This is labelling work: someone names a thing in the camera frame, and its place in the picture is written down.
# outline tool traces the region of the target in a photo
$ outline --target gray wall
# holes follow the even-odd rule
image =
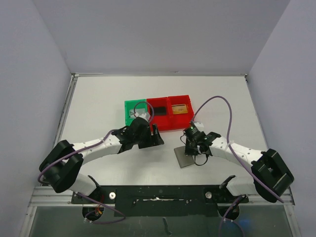
[[[249,74],[268,145],[296,180],[303,237],[316,233],[316,1],[292,0]]]
[[[73,73],[248,73],[289,0],[33,0]]]
[[[30,0],[0,7],[0,231],[18,236],[53,145],[69,70]]]

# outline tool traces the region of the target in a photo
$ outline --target purple cable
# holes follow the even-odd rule
[[[45,174],[45,172],[48,171],[52,166],[54,166],[55,164],[61,162],[61,161],[64,160],[64,159],[68,159],[69,157],[71,157],[71,156],[73,156],[73,155],[75,155],[75,154],[78,154],[78,153],[83,152],[83,151],[85,151],[85,150],[88,150],[88,149],[90,149],[90,148],[99,146],[99,145],[102,144],[102,143],[105,141],[105,139],[107,139],[108,136],[109,136],[112,132],[114,132],[114,131],[116,131],[116,129],[110,130],[110,131],[107,133],[107,135],[105,135],[105,137],[102,139],[102,141],[100,141],[100,142],[98,142],[98,143],[96,143],[96,144],[94,144],[94,145],[91,145],[91,146],[88,146],[88,147],[84,147],[84,148],[81,148],[81,149],[79,149],[79,150],[77,150],[77,151],[71,152],[71,153],[69,153],[68,155],[65,155],[64,157],[61,157],[61,158],[59,158],[58,160],[54,161],[52,164],[50,164],[48,167],[46,167],[46,168],[39,174],[39,176],[38,176],[38,181],[39,181],[41,184],[49,184],[49,183],[47,183],[47,182],[43,182],[43,181],[41,180],[41,177],[42,177],[43,174]]]
[[[126,216],[125,216],[123,213],[121,213],[120,211],[116,210],[115,208],[112,208],[112,207],[110,207],[110,206],[108,206],[108,205],[105,205],[104,203],[101,203],[101,202],[96,201],[96,200],[94,200],[94,199],[92,199],[92,198],[89,198],[89,197],[87,197],[86,195],[83,195],[83,194],[81,194],[81,193],[78,193],[78,195],[81,196],[81,197],[83,197],[84,199],[87,199],[87,200],[89,200],[89,201],[91,201],[91,202],[94,202],[94,203],[96,203],[96,204],[99,204],[99,205],[101,205],[101,206],[103,206],[103,207],[105,207],[105,208],[107,208],[107,209],[110,209],[110,210],[112,210],[112,211],[114,211],[114,212],[116,212],[116,213],[118,213],[118,214],[120,214],[120,215],[123,216],[122,218],[120,218],[120,219],[118,219],[118,220],[115,220],[115,221],[92,221],[91,223],[93,223],[93,224],[113,224],[113,223],[120,222],[120,221],[123,221],[123,220],[126,219]],[[84,217],[87,218],[87,216],[90,215],[90,214],[93,213],[93,212],[95,212],[95,210],[93,210],[93,211],[91,211],[91,212],[88,212]]]
[[[237,203],[239,202],[239,200],[242,198],[242,195],[237,197],[235,199],[235,201],[232,203],[232,205],[227,209],[227,211],[225,212],[224,216],[222,217],[221,219],[221,222],[219,223],[219,227],[218,227],[218,237],[221,237],[221,229],[222,229],[222,225],[223,225],[223,222],[228,214],[228,212],[232,209],[232,207]],[[243,231],[243,229],[241,228],[241,226],[239,224],[237,224],[237,222],[234,222],[236,225],[239,226],[239,228],[241,229],[241,232],[242,232],[242,235],[245,236],[245,233]]]
[[[145,103],[145,104],[149,105],[149,107],[152,109],[153,115],[150,116],[150,119],[149,119],[149,121],[148,121],[148,123],[151,123],[151,121],[153,121],[153,119],[154,119],[155,112],[154,112],[153,106],[152,106],[150,103],[148,103],[147,101],[140,101],[140,102],[138,102],[138,103],[134,106],[134,115],[136,114],[136,107],[137,107],[139,104],[142,104],[142,103]]]
[[[213,96],[211,98],[209,98],[207,101],[205,101],[200,107],[199,109],[197,110],[197,112],[194,114],[193,118],[191,121],[194,121],[197,113],[200,111],[200,109],[202,109],[202,107],[210,100],[212,99],[215,99],[215,98],[221,98],[223,99],[226,104],[228,105],[228,108],[229,108],[229,113],[230,113],[230,116],[229,116],[229,125],[228,125],[228,129],[227,129],[227,144],[229,144],[229,134],[231,132],[231,126],[232,126],[232,120],[233,120],[233,111],[232,111],[232,108],[231,108],[231,105],[229,104],[229,102],[227,101],[227,99],[225,99],[223,96],[220,96],[220,95],[216,95],[216,96]],[[272,194],[277,200],[279,200],[280,202],[284,203],[284,201],[275,193],[273,192],[267,185],[265,185],[260,179],[258,179],[252,172],[251,170],[245,166],[243,164],[243,161],[241,160],[241,158],[238,157],[238,155],[236,154],[236,152],[233,150],[232,146],[229,144],[228,145],[229,149],[231,150],[231,152],[233,153],[233,155],[235,156],[235,158],[238,160],[238,162],[241,164],[242,167],[244,167],[244,169],[252,176],[252,178],[257,181],[265,190],[267,190],[270,194]]]

